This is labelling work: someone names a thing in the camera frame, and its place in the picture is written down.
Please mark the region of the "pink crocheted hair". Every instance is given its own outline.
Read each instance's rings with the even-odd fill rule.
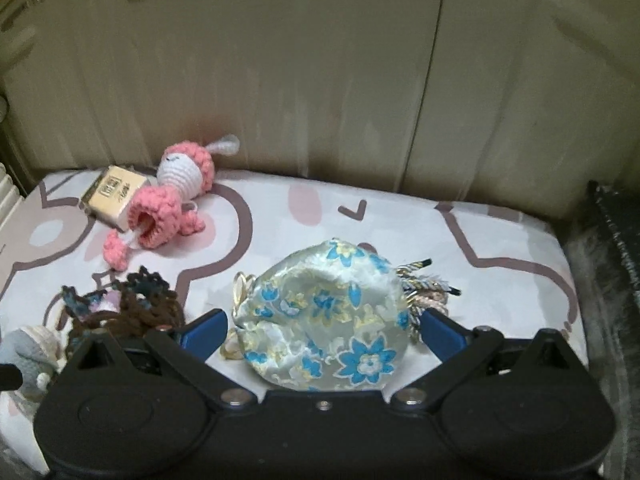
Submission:
[[[169,146],[164,150],[162,158],[165,158],[167,155],[171,155],[172,153],[183,153],[196,163],[202,173],[202,187],[200,188],[200,194],[209,192],[211,190],[211,186],[213,186],[213,177],[216,174],[216,168],[213,165],[211,153],[209,153],[207,148],[197,144],[196,142],[185,140],[183,142],[178,142],[178,144],[174,144],[173,146]]]

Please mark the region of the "yarn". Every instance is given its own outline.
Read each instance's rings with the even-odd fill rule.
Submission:
[[[44,326],[21,327],[0,343],[0,363],[15,365],[22,375],[22,386],[9,395],[28,418],[33,418],[49,383],[62,370],[60,357],[58,336]]]
[[[139,189],[129,204],[127,220],[132,239],[121,238],[116,230],[109,232],[102,247],[105,261],[123,271],[134,241],[141,248],[155,249],[177,234],[203,231],[205,223],[197,211],[183,210],[182,205],[211,190],[215,176],[211,154],[233,155],[238,149],[239,140],[233,135],[206,147],[188,140],[169,146],[158,167],[159,185]]]
[[[113,291],[107,292],[105,297],[114,291],[119,293],[119,312],[102,310],[82,318],[73,316],[73,311],[71,312],[73,321],[65,349],[67,358],[97,329],[106,329],[116,338],[133,338],[142,337],[148,330],[156,327],[184,326],[184,313],[177,295],[157,272],[149,273],[145,267],[140,267],[139,272],[127,275],[126,282],[116,280],[111,286]],[[85,296],[74,294],[72,299],[78,302],[100,292],[102,291],[97,290]]]
[[[91,313],[104,311],[119,312],[120,296],[121,294],[119,290],[110,290],[102,297],[100,303],[92,303],[89,305],[89,311],[91,311]]]

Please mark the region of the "blue flower print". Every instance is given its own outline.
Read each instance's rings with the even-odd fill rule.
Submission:
[[[331,245],[331,249],[327,253],[326,259],[337,260],[340,258],[340,261],[345,267],[351,267],[352,258],[364,257],[364,251],[359,247],[352,246],[351,244],[346,244],[338,240],[331,240],[329,245]]]
[[[307,343],[306,346],[312,354],[318,355],[320,358],[324,357],[324,351],[321,348],[318,348],[312,339],[309,340],[309,343]]]
[[[270,282],[262,286],[262,298],[264,301],[275,301],[278,299],[278,289],[271,285]]]
[[[403,310],[400,312],[396,323],[402,330],[406,330],[409,327],[409,311]]]
[[[360,300],[362,299],[362,291],[357,283],[349,284],[349,301],[353,306],[360,306]]]
[[[303,308],[306,308],[305,295],[291,291],[287,293],[287,299],[281,300],[278,306],[278,310],[287,317],[297,317]]]
[[[367,381],[376,384],[381,374],[390,374],[394,367],[390,364],[396,357],[396,351],[385,349],[385,338],[380,336],[370,347],[356,338],[351,338],[351,351],[346,350],[338,355],[342,364],[341,370],[335,377],[348,377],[351,384],[361,384]]]
[[[273,310],[266,305],[262,308],[256,308],[254,312],[256,316],[273,317]]]
[[[267,362],[267,354],[258,354],[258,352],[247,352],[244,354],[244,358],[250,363],[258,363],[259,365]]]
[[[327,290],[318,292],[314,296],[314,303],[316,307],[311,314],[311,319],[320,320],[325,326],[330,326],[334,319],[340,322],[346,322],[351,319],[338,307],[341,300],[331,296]]]
[[[318,361],[313,361],[307,356],[302,358],[302,369],[306,370],[314,378],[322,377],[321,365]]]
[[[369,260],[374,264],[377,270],[382,272],[382,274],[387,274],[389,269],[391,268],[391,263],[386,258],[381,258],[377,254],[370,254]]]

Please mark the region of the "crocheted pink doll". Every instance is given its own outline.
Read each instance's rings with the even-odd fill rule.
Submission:
[[[142,187],[135,193],[127,213],[130,232],[123,237],[116,229],[109,232],[102,247],[105,261],[115,270],[125,270],[134,241],[142,248],[155,249],[178,233],[201,232],[205,224],[192,199],[213,186],[211,155],[234,155],[239,144],[236,136],[229,135],[204,147],[185,141],[164,150],[156,173],[158,186]]]

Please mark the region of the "crocheted doll head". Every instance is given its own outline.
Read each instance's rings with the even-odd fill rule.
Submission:
[[[184,202],[211,190],[215,167],[212,153],[233,155],[238,152],[236,136],[226,136],[207,146],[185,140],[164,150],[158,167],[158,184],[174,186]]]

